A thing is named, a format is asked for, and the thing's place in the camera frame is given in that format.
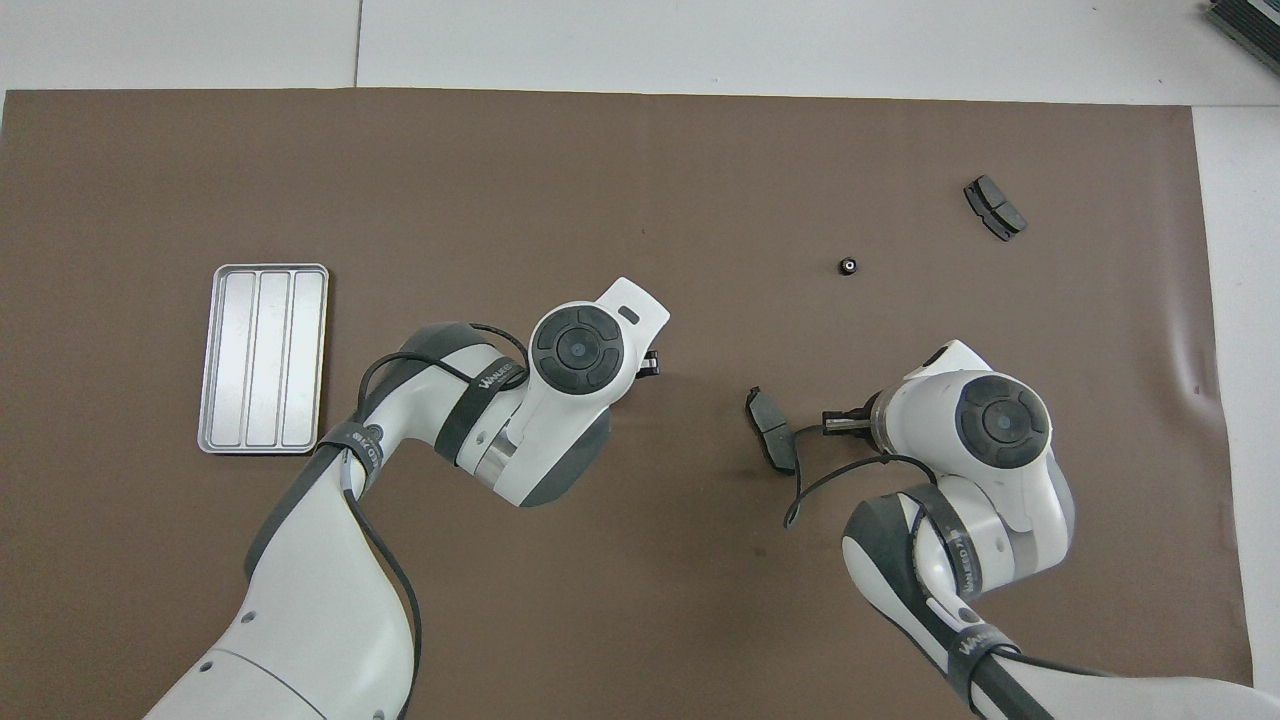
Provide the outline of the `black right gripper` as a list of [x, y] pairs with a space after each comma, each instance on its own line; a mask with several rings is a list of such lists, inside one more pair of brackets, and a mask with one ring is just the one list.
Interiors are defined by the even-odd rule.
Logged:
[[847, 411], [823, 411], [822, 433], [874, 438], [883, 410], [884, 404], [881, 398], [868, 398], [863, 406]]

